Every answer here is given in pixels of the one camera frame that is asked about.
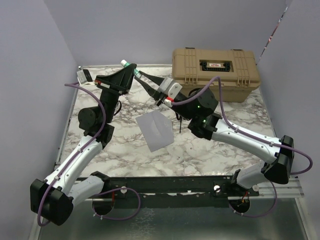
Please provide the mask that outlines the grey envelope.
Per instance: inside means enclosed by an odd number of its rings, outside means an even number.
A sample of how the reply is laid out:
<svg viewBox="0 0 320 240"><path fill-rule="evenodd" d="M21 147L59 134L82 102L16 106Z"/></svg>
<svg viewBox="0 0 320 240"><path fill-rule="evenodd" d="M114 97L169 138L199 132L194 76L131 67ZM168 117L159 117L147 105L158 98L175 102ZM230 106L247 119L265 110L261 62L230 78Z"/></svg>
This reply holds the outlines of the grey envelope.
<svg viewBox="0 0 320 240"><path fill-rule="evenodd" d="M172 121L158 110L138 116L136 121L151 152L174 142Z"/></svg>

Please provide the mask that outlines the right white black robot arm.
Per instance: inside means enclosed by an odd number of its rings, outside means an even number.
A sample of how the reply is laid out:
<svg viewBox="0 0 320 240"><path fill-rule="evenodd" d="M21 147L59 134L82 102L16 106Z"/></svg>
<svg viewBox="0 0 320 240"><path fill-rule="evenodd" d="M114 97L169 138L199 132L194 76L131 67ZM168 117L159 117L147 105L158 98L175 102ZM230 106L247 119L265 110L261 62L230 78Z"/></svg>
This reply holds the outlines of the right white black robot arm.
<svg viewBox="0 0 320 240"><path fill-rule="evenodd" d="M266 181L281 185L289 182L294 158L294 140L291 137L270 137L229 122L225 113L215 112L222 101L215 98L208 84L191 90L185 96L182 86L171 78L138 70L134 71L134 78L156 101L157 106L164 104L177 116L188 120L188 129L196 137L232 145L260 159L259 163L234 173L229 184L234 195L240 196L247 189Z"/></svg>

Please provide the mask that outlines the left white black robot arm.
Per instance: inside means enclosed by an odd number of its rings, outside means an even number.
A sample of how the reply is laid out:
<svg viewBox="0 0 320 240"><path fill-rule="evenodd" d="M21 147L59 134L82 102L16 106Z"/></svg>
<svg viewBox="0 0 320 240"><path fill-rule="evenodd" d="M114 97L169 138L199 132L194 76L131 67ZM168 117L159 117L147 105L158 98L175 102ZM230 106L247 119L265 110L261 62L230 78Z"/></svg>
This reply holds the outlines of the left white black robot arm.
<svg viewBox="0 0 320 240"><path fill-rule="evenodd" d="M99 172L80 183L75 182L90 161L111 141L115 129L111 122L119 97L130 91L136 67L134 63L126 63L111 75L98 75L94 85L101 89L100 97L79 83L70 85L91 95L98 105L79 111L79 128L84 133L77 147L44 180L35 179L30 186L30 208L37 214L39 226L48 223L60 226L79 203L93 196L103 198L110 193L108 177Z"/></svg>

